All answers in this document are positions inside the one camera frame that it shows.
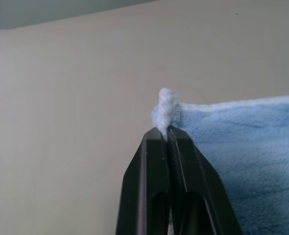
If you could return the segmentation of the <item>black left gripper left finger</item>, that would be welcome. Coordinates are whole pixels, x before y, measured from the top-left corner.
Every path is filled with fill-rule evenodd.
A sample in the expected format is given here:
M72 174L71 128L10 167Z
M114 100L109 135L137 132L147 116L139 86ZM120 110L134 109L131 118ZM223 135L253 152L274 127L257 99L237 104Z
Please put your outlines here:
M153 128L123 176L115 235L168 235L169 183L164 140Z

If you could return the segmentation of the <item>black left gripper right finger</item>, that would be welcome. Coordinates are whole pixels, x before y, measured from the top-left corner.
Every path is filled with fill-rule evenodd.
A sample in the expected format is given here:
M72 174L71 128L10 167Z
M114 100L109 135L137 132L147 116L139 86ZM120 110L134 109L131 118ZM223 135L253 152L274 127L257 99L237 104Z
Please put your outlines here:
M243 235L216 170L187 132L167 131L174 235Z

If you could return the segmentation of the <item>light blue fluffy towel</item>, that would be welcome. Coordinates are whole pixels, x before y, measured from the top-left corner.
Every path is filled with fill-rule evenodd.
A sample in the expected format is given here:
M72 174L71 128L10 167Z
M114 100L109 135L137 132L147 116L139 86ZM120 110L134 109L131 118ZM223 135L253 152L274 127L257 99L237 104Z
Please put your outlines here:
M186 131L218 172L244 235L289 235L289 95L210 105L162 88L151 114Z

